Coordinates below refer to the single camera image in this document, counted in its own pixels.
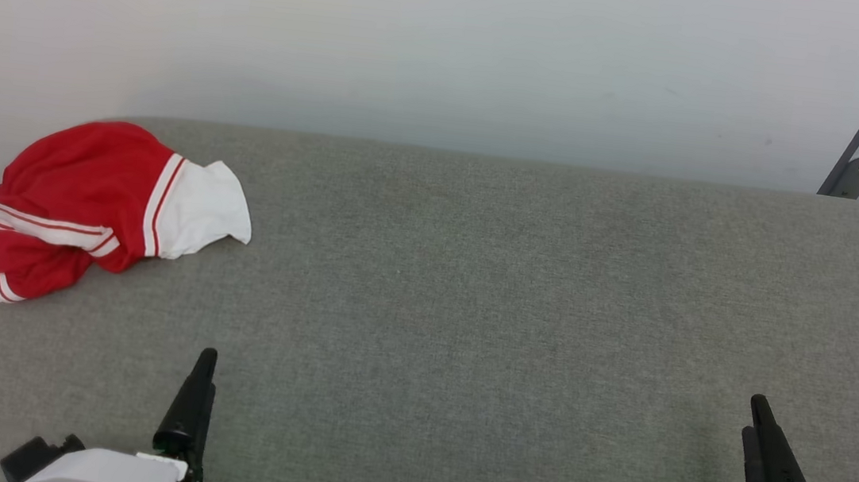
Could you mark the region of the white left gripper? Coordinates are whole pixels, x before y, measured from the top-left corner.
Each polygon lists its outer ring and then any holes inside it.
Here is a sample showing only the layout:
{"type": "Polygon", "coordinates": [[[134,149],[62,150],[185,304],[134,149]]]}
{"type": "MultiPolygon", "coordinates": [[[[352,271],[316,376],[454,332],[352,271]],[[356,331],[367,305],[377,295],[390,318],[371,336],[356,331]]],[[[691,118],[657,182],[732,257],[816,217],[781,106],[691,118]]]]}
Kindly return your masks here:
{"type": "Polygon", "coordinates": [[[45,466],[42,482],[203,482],[217,362],[216,349],[200,352],[153,435],[152,447],[157,453],[188,458],[190,465],[152,454],[81,449],[45,466]]]}

